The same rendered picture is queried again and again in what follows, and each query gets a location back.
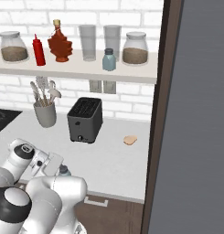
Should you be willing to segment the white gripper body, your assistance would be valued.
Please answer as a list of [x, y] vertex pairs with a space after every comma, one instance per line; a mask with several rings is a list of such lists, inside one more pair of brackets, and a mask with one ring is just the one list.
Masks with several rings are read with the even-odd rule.
[[62, 162], [63, 158], [60, 155], [55, 153], [50, 153], [48, 161], [46, 162], [46, 166], [43, 169], [43, 173], [46, 176], [54, 176], [58, 172]]

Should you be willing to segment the blue-grey shaker with dark lid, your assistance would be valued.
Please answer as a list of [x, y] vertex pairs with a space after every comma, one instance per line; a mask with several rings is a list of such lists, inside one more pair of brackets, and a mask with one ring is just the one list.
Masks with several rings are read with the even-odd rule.
[[69, 171], [69, 169], [66, 165], [61, 165], [59, 167], [59, 175], [60, 176], [70, 176], [71, 172]]
[[116, 58], [113, 55], [112, 48], [106, 48], [104, 50], [104, 56], [102, 59], [102, 68], [107, 71], [112, 71], [116, 69]]

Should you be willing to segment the leaf-shaped brown syrup bottle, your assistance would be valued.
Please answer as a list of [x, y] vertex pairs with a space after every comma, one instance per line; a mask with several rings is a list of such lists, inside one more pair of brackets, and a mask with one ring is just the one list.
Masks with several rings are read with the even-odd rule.
[[59, 19], [54, 19], [53, 25], [55, 30], [48, 39], [50, 52], [56, 57], [57, 62], [67, 62], [72, 54], [72, 42], [62, 34]]

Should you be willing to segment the grey cabinet door brown edge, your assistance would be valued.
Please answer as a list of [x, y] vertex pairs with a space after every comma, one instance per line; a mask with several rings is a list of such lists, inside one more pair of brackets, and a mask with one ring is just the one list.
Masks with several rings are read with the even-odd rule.
[[224, 0], [164, 0], [140, 234], [224, 234]]

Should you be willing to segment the grey utensil pot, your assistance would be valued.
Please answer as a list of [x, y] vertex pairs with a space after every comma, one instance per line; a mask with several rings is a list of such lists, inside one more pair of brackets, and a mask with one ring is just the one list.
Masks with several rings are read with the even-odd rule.
[[55, 125], [57, 121], [55, 103], [51, 103], [49, 106], [42, 107], [38, 101], [35, 102], [33, 106], [37, 120], [42, 127], [49, 128]]

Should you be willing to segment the black toaster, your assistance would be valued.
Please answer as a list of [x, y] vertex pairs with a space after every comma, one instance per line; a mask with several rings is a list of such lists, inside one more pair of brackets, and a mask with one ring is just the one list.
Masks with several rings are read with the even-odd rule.
[[93, 144], [103, 124], [101, 99], [79, 98], [67, 118], [70, 140]]

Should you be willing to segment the black hob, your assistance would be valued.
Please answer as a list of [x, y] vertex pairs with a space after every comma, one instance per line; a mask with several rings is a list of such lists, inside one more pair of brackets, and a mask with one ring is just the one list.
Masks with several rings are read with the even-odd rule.
[[4, 110], [0, 109], [0, 132], [5, 129], [5, 127], [11, 123], [21, 111]]

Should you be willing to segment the pale wooden spoon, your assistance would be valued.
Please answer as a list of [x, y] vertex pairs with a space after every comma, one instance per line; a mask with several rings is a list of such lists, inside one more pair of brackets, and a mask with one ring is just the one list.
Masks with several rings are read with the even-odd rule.
[[42, 106], [41, 101], [40, 101], [40, 97], [39, 97], [39, 92], [38, 92], [38, 89], [37, 89], [37, 86], [36, 86], [35, 82], [30, 81], [30, 86], [31, 86], [31, 88], [33, 90], [36, 102], [39, 103], [39, 106]]

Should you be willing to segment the slice of bread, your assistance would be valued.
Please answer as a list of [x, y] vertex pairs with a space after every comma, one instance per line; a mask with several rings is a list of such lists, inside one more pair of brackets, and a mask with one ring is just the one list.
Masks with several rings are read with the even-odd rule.
[[123, 138], [123, 142], [127, 145], [132, 145], [137, 141], [136, 135], [127, 135]]

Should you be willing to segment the pale slotted spatula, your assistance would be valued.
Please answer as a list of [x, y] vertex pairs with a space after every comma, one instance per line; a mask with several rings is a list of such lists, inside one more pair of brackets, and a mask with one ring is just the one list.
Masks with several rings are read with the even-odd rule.
[[36, 76], [36, 82], [37, 82], [37, 86], [40, 88], [40, 90], [42, 92], [44, 103], [46, 106], [48, 106], [48, 100], [47, 100], [47, 96], [45, 94], [46, 82], [45, 82], [44, 78], [41, 76]]

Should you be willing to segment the brown drawer front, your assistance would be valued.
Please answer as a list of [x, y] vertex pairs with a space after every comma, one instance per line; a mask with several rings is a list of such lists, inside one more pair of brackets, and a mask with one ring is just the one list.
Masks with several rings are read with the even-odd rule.
[[109, 200], [108, 207], [80, 202], [75, 207], [87, 234], [141, 234], [144, 205], [133, 201], [88, 195], [89, 200]]

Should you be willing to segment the glass jar with brown contents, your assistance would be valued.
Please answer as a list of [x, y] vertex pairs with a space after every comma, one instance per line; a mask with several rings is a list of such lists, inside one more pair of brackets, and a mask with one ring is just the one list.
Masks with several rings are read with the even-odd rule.
[[5, 62], [21, 62], [28, 59], [27, 47], [19, 31], [0, 33], [1, 54]]
[[123, 62], [129, 65], [143, 65], [148, 60], [145, 32], [128, 32], [123, 46]]

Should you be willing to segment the clear drinking glass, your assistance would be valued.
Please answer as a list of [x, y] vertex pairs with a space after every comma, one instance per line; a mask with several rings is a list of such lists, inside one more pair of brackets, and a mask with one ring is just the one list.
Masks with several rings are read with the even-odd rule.
[[96, 26], [80, 25], [79, 31], [83, 59], [94, 61], [96, 59]]
[[120, 58], [122, 27], [119, 25], [107, 25], [103, 27], [105, 47], [113, 49], [116, 60]]

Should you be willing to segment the grey wall outlet plate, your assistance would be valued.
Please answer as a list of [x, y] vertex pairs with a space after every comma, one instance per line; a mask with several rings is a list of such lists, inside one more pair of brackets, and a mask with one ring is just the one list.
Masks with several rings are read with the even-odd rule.
[[101, 81], [100, 80], [90, 80], [90, 92], [101, 93]]
[[107, 94], [115, 94], [116, 93], [116, 82], [105, 80], [103, 82], [103, 92], [107, 93]]

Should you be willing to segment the white wall shelf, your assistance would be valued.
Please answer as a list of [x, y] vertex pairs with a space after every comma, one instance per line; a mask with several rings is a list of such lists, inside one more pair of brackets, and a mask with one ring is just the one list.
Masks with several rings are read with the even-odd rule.
[[82, 52], [74, 50], [67, 62], [57, 62], [55, 56], [45, 49], [45, 66], [38, 66], [31, 48], [29, 58], [23, 62], [7, 63], [2, 59], [0, 52], [0, 74], [44, 76], [83, 80], [107, 80], [122, 82], [137, 82], [156, 84], [157, 80], [157, 54], [150, 53], [148, 62], [141, 66], [124, 64], [121, 60], [116, 63], [116, 70], [102, 69], [103, 52], [98, 51], [95, 61], [84, 61]]

